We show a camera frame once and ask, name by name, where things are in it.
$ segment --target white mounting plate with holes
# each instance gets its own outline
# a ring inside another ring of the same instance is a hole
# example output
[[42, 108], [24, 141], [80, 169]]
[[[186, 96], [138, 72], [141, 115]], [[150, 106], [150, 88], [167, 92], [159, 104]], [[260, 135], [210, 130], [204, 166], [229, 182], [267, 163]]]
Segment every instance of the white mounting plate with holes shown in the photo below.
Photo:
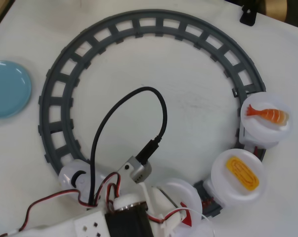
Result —
[[103, 211], [74, 220], [77, 237], [110, 237]]

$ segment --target plate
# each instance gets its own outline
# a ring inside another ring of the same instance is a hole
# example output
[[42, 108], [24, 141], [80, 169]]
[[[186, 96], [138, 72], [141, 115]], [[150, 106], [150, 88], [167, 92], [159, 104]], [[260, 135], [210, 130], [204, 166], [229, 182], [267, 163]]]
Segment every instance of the plate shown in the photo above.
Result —
[[[259, 179], [258, 187], [248, 191], [227, 169], [231, 157], [238, 157]], [[214, 161], [211, 171], [213, 187], [218, 197], [229, 206], [252, 203], [258, 200], [266, 188], [266, 173], [262, 162], [252, 153], [242, 149], [231, 149], [221, 153]]]
[[[289, 120], [286, 125], [279, 126], [259, 116], [246, 116], [249, 104], [256, 110], [283, 110], [289, 114]], [[260, 142], [279, 142], [288, 137], [293, 129], [293, 115], [290, 108], [279, 97], [268, 92], [255, 93], [248, 97], [243, 102], [240, 115], [246, 131]]]
[[31, 95], [31, 81], [19, 64], [0, 61], [0, 118], [21, 111]]

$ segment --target cable connector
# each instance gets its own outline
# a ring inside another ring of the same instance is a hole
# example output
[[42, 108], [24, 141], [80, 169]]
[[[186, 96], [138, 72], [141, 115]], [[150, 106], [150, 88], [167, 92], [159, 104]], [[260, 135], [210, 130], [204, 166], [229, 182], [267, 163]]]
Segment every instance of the cable connector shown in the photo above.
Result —
[[159, 142], [154, 139], [150, 140], [147, 145], [139, 152], [136, 156], [136, 159], [142, 164], [145, 165], [148, 162], [150, 156], [157, 150], [159, 147]]

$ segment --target red wire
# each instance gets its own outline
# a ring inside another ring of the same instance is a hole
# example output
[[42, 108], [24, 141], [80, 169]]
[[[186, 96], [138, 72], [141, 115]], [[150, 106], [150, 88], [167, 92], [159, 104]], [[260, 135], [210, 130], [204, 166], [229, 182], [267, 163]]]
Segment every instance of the red wire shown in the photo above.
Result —
[[[80, 203], [81, 205], [83, 205], [83, 206], [85, 206], [85, 207], [88, 207], [88, 208], [94, 208], [94, 207], [96, 207], [96, 206], [97, 206], [98, 199], [99, 199], [99, 195], [100, 195], [100, 192], [101, 192], [103, 186], [104, 186], [105, 183], [106, 183], [110, 178], [112, 178], [114, 175], [117, 175], [117, 183], [116, 183], [116, 184], [111, 183], [111, 184], [108, 185], [108, 187], [107, 187], [107, 194], [108, 194], [107, 197], [109, 197], [111, 187], [114, 187], [114, 189], [115, 189], [115, 197], [116, 197], [116, 198], [119, 197], [119, 188], [120, 188], [121, 177], [120, 177], [120, 174], [119, 174], [118, 172], [112, 172], [111, 174], [109, 174], [109, 175], [103, 180], [103, 182], [101, 183], [100, 187], [98, 188], [98, 191], [97, 191], [97, 193], [96, 193], [96, 199], [95, 199], [95, 202], [94, 202], [95, 205], [91, 206], [91, 205], [88, 205], [86, 202], [81, 201], [81, 192], [80, 192], [79, 190], [77, 190], [77, 189], [68, 189], [68, 190], [64, 190], [64, 191], [60, 191], [60, 192], [51, 194], [51, 195], [49, 195], [49, 196], [46, 196], [46, 197], [44, 197], [44, 198], [41, 198], [41, 199], [39, 199], [39, 200], [33, 202], [33, 203], [28, 207], [28, 209], [27, 209], [27, 213], [26, 213], [25, 221], [24, 221], [23, 225], [19, 228], [18, 231], [21, 232], [21, 231], [23, 231], [23, 230], [26, 228], [26, 226], [27, 226], [27, 224], [28, 224], [28, 220], [29, 220], [30, 210], [31, 210], [31, 208], [32, 208], [34, 205], [36, 205], [36, 204], [39, 203], [39, 202], [48, 200], [48, 199], [50, 199], [50, 198], [54, 198], [54, 197], [59, 196], [59, 195], [68, 194], [68, 193], [78, 193], [78, 194], [79, 194], [79, 196], [78, 196], [78, 201], [79, 201], [79, 203]], [[111, 201], [111, 200], [109, 200], [109, 199], [106, 200], [106, 203], [109, 203], [109, 202], [113, 204], [113, 201]]]
[[119, 197], [119, 188], [120, 188], [121, 177], [120, 177], [120, 174], [118, 172], [112, 172], [100, 184], [100, 186], [98, 188], [98, 191], [96, 193], [95, 200], [94, 200], [94, 206], [98, 206], [98, 200], [99, 200], [99, 196], [100, 196], [100, 193], [101, 193], [102, 188], [104, 187], [104, 185], [106, 184], [106, 182], [108, 180], [110, 180], [114, 175], [117, 175], [116, 197]]
[[51, 195], [49, 195], [49, 196], [47, 196], [47, 197], [41, 198], [41, 199], [39, 199], [39, 200], [33, 202], [33, 203], [28, 207], [28, 209], [27, 209], [27, 213], [26, 213], [25, 221], [24, 221], [23, 225], [19, 228], [18, 231], [21, 232], [21, 231], [23, 231], [23, 230], [26, 228], [26, 225], [27, 225], [28, 220], [29, 220], [29, 213], [30, 213], [30, 210], [31, 210], [31, 208], [32, 208], [34, 205], [36, 205], [36, 204], [39, 203], [39, 202], [48, 200], [48, 199], [50, 199], [50, 198], [54, 198], [54, 197], [56, 197], [56, 196], [63, 195], [63, 194], [68, 194], [68, 193], [78, 193], [78, 194], [79, 194], [78, 200], [79, 200], [79, 203], [80, 203], [81, 205], [86, 206], [86, 207], [94, 207], [94, 206], [90, 206], [90, 205], [88, 205], [87, 203], [81, 201], [81, 199], [80, 199], [80, 198], [81, 198], [81, 192], [80, 192], [79, 190], [77, 190], [77, 189], [69, 189], [69, 190], [60, 191], [60, 192], [51, 194]]
[[107, 186], [107, 194], [106, 194], [106, 206], [107, 206], [107, 209], [110, 211], [110, 208], [109, 208], [109, 196], [110, 196], [110, 191], [111, 191], [111, 187], [114, 187], [114, 191], [115, 191], [115, 197], [117, 198], [117, 185], [114, 184], [114, 183], [110, 183], [108, 186]]
[[174, 210], [174, 211], [170, 212], [169, 214], [167, 214], [167, 215], [165, 216], [164, 219], [158, 219], [158, 218], [155, 218], [155, 217], [150, 216], [150, 215], [148, 214], [148, 219], [149, 219], [150, 221], [155, 222], [155, 223], [163, 224], [167, 219], [169, 219], [169, 218], [170, 218], [171, 216], [173, 216], [175, 213], [177, 213], [177, 212], [179, 212], [179, 211], [182, 211], [182, 210], [186, 210], [186, 209], [177, 209], [177, 210]]

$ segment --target white wire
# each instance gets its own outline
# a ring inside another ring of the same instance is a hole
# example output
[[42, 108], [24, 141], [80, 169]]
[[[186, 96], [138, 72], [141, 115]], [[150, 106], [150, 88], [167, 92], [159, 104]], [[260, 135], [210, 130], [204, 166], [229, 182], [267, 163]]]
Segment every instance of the white wire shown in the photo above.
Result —
[[193, 210], [193, 209], [190, 209], [190, 208], [187, 208], [187, 207], [176, 208], [176, 209], [170, 211], [167, 215], [169, 215], [171, 212], [174, 212], [174, 211], [176, 211], [176, 210], [188, 210], [188, 211], [195, 212], [195, 213], [197, 213], [198, 215], [204, 217], [204, 218], [210, 223], [210, 228], [211, 228], [211, 230], [213, 231], [213, 237], [215, 237], [214, 228], [212, 227], [213, 224], [212, 224], [212, 222], [208, 219], [207, 216], [205, 216], [204, 214], [200, 213], [199, 211], [196, 211], [196, 210]]

